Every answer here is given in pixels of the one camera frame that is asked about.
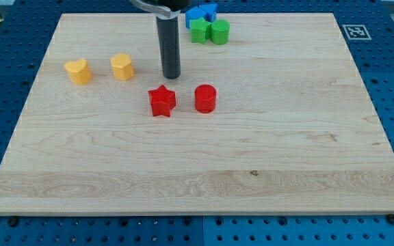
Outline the grey robot arm clamp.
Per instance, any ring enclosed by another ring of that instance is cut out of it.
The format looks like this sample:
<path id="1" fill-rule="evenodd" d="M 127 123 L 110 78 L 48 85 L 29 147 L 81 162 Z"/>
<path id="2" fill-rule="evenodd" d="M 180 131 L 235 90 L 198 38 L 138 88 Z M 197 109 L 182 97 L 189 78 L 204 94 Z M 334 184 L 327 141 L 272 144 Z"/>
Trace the grey robot arm clamp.
<path id="1" fill-rule="evenodd" d="M 191 0 L 129 0 L 132 5 L 162 20 L 176 18 Z"/>

